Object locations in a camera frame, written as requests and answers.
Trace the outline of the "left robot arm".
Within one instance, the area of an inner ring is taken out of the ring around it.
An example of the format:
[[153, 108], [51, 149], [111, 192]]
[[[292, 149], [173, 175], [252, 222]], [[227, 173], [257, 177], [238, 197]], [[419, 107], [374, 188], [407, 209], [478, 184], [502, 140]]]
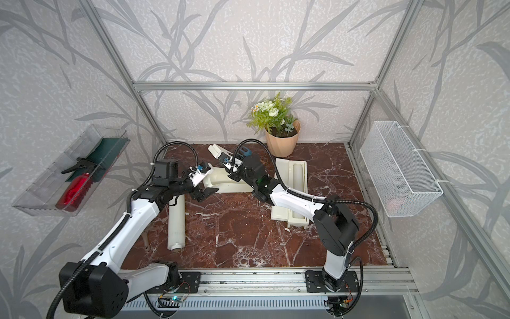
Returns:
[[159, 155], [171, 144], [156, 151], [146, 180], [131, 190], [126, 211], [108, 234], [78, 263], [68, 262], [59, 272], [60, 291], [46, 316], [54, 318], [59, 304], [67, 313], [94, 318], [113, 318], [124, 305], [148, 290], [179, 284], [173, 263], [155, 263], [137, 271], [121, 266], [147, 226], [172, 199], [189, 194], [201, 202], [216, 189], [199, 184], [213, 172], [211, 164], [195, 160], [194, 166], [179, 173], [178, 164]]

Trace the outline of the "plastic wrap roll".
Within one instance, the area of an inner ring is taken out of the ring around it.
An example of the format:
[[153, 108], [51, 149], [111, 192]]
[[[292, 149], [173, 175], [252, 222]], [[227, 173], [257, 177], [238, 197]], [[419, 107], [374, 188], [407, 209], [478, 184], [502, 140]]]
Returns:
[[295, 161], [292, 164], [292, 187], [298, 191], [305, 190], [305, 165]]
[[173, 198], [168, 206], [168, 239], [170, 251], [182, 251], [185, 248], [185, 196]]

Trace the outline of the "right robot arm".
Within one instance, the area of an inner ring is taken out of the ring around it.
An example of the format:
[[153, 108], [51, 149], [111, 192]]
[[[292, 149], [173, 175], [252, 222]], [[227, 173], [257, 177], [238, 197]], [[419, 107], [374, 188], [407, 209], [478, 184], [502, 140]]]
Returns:
[[[378, 226], [377, 210], [366, 202], [349, 201], [335, 196], [314, 196], [287, 186], [273, 155], [269, 155], [269, 158], [275, 177], [267, 172], [260, 156], [244, 149], [244, 145], [251, 142], [261, 145], [267, 154], [270, 153], [264, 143], [250, 138], [240, 142], [233, 153], [221, 151], [217, 156], [218, 161], [224, 166], [230, 179], [235, 182], [243, 180], [251, 186], [252, 195], [259, 201], [289, 209], [314, 223], [327, 250], [322, 268], [324, 284], [329, 291], [340, 291], [345, 286], [346, 272], [351, 266], [353, 253]], [[363, 206], [373, 216], [371, 226], [360, 238], [356, 238], [359, 222], [349, 209], [350, 205]]]

